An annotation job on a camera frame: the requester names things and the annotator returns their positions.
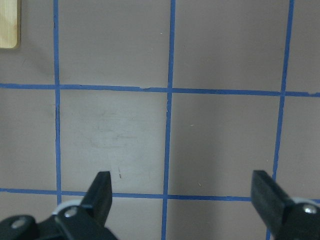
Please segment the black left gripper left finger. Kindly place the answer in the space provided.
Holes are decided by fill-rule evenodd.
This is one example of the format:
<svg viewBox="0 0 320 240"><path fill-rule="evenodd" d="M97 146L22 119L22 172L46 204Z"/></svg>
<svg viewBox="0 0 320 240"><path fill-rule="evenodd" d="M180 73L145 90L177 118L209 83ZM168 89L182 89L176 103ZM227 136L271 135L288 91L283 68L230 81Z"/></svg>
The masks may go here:
<svg viewBox="0 0 320 240"><path fill-rule="evenodd" d="M105 227L112 206L111 174L98 172L80 202L60 204L42 222L31 215L10 216L0 222L2 240L116 240Z"/></svg>

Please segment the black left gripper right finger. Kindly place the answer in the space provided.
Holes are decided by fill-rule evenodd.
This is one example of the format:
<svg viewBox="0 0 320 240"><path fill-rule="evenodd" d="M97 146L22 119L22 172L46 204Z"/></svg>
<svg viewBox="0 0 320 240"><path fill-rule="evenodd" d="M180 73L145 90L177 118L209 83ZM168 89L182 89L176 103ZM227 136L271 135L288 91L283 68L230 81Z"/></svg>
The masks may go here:
<svg viewBox="0 0 320 240"><path fill-rule="evenodd" d="M264 170L254 170L251 203L275 240L319 240L320 206L289 196Z"/></svg>

